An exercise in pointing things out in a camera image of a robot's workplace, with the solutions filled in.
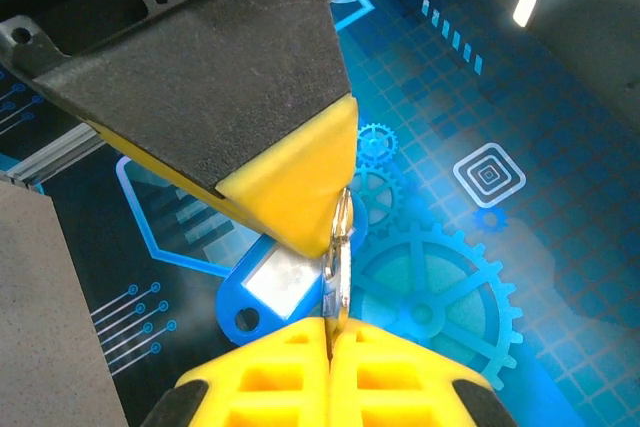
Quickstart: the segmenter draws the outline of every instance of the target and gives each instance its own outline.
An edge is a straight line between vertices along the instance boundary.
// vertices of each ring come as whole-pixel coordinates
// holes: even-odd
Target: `grid pattern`
[[[125,195],[136,197],[158,246],[179,254],[172,259],[177,265],[188,267],[190,259],[199,259],[231,269],[258,239],[257,233],[138,164],[128,162],[125,172],[133,188]]]
[[[340,32],[363,118],[395,131],[395,167],[434,219],[504,263],[517,328],[587,425],[637,422],[637,140],[491,0],[428,0],[482,53],[480,76],[425,0],[370,1]],[[528,178],[500,203],[509,227],[492,237],[452,174],[489,141]]]
[[[462,42],[460,41],[460,32],[452,28],[451,22],[443,18],[442,24],[440,24],[440,11],[436,8],[432,9],[431,2],[429,0],[422,1],[422,13],[425,17],[431,18],[431,25],[433,25],[435,28],[440,29],[442,37],[444,37],[446,40],[451,40],[451,47],[453,47],[454,50],[460,52],[460,55],[462,55],[462,58],[465,62],[470,63],[471,59],[473,58],[473,70],[476,74],[481,75],[483,65],[482,57],[478,54],[475,54],[474,56],[473,47],[471,47],[471,44],[469,44],[468,42],[465,43],[464,46],[462,45]]]

